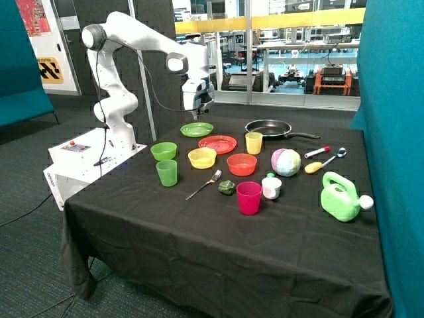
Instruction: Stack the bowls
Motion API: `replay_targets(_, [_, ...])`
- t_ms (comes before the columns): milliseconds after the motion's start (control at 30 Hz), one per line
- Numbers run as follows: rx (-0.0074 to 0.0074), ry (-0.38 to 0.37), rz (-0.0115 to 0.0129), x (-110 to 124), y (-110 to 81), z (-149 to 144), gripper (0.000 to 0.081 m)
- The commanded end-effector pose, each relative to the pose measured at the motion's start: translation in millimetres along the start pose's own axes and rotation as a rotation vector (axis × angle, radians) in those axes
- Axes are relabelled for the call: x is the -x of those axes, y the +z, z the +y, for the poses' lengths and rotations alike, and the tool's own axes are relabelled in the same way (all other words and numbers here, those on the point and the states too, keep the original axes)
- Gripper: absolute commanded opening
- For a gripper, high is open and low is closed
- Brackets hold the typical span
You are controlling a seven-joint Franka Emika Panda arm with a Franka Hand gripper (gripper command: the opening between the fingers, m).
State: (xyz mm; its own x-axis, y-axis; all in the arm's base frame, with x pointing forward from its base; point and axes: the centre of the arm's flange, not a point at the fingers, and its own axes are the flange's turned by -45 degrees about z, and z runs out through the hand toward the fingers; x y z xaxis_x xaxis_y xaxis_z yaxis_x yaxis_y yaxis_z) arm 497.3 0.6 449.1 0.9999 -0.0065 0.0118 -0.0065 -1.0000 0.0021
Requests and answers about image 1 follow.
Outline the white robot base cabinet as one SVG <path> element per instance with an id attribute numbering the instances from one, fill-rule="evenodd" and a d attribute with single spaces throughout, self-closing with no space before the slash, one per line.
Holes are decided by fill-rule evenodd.
<path id="1" fill-rule="evenodd" d="M 59 210 L 67 199 L 144 150 L 145 144 L 126 148 L 111 130 L 95 128 L 48 149 L 52 165 L 43 173 Z"/>

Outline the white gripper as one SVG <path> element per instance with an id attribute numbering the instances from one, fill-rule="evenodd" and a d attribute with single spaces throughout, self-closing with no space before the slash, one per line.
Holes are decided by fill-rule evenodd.
<path id="1" fill-rule="evenodd" d="M 215 101 L 215 89 L 209 78 L 189 78 L 182 85 L 182 91 L 184 110 L 192 112 L 194 120 L 197 120 L 197 113 L 203 115 L 203 110 Z"/>

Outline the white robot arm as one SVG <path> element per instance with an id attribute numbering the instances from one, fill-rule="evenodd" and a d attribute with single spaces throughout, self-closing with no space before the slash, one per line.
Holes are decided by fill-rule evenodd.
<path id="1" fill-rule="evenodd" d="M 132 125 L 124 119 L 138 107 L 137 97 L 122 83 L 113 53 L 126 46 L 133 50 L 165 53 L 171 74 L 185 74 L 182 86 L 184 110 L 196 119 L 214 102 L 214 86 L 209 76 L 209 53 L 200 42 L 179 44 L 138 20 L 112 12 L 105 23 L 86 26 L 81 33 L 93 75 L 108 97 L 95 107 L 96 117 L 111 131 L 113 149 L 118 154 L 133 153 L 137 145 Z"/>

